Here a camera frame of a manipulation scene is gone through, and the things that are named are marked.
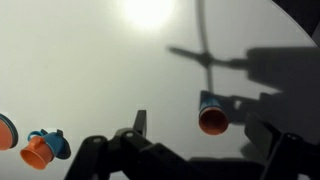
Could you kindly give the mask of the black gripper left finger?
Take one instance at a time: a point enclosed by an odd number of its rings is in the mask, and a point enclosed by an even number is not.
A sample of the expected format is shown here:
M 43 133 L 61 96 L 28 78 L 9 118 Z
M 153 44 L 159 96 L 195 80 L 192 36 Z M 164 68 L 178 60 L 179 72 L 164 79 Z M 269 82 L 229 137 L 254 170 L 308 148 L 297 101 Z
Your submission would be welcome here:
M 137 111 L 133 129 L 143 137 L 146 136 L 146 133 L 147 133 L 147 111 L 146 110 Z

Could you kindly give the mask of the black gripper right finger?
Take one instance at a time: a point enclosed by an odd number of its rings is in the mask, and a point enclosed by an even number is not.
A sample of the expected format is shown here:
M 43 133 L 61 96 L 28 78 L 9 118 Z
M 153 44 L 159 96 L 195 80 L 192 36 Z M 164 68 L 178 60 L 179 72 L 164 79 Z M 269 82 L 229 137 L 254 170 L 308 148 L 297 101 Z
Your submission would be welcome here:
M 281 133 L 257 113 L 248 113 L 245 121 L 245 135 L 265 159 L 271 157 L 272 151 Z

